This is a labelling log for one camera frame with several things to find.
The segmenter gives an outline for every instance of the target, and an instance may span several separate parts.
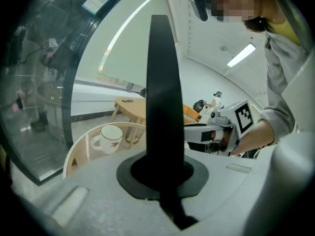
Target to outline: white mug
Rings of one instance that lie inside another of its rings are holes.
[[[110,124],[105,125],[100,130],[100,134],[91,140],[91,146],[96,150],[103,151],[105,154],[112,154],[118,148],[122,137],[123,132],[119,127]]]

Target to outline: orange chair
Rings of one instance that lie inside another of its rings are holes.
[[[200,121],[200,115],[194,109],[183,104],[184,123],[195,123]]]

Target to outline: mug rim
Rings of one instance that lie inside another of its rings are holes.
[[[106,125],[104,125],[104,126],[102,126],[102,128],[100,129],[100,135],[102,136],[102,137],[104,137],[104,138],[106,138],[106,139],[109,139],[109,138],[107,138],[107,137],[105,137],[103,134],[102,134],[102,129],[103,129],[103,127],[105,127],[105,126],[109,126],[109,125],[112,125],[112,126],[115,126],[115,127],[117,127],[116,125],[113,125],[113,124],[106,124]],[[111,140],[111,141],[115,141],[115,140],[119,140],[120,138],[116,138],[116,139],[109,139],[109,140]]]

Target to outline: baseboard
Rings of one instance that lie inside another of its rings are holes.
[[[113,112],[114,111],[106,111],[106,112],[71,116],[71,122],[90,120],[90,119],[100,118],[100,117],[104,117],[104,116],[111,116],[113,114]]]

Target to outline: person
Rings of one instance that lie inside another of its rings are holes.
[[[291,133],[295,119],[281,94],[307,57],[299,39],[275,0],[211,0],[211,14],[218,20],[241,17],[247,30],[266,32],[268,106],[257,125],[239,142],[232,154],[274,145]],[[222,143],[226,144],[225,132]]]
[[[205,107],[200,112],[201,119],[199,123],[208,123],[211,112],[221,106],[222,93],[218,91],[214,93],[213,96],[214,96],[214,99],[212,100],[211,103],[204,102]]]

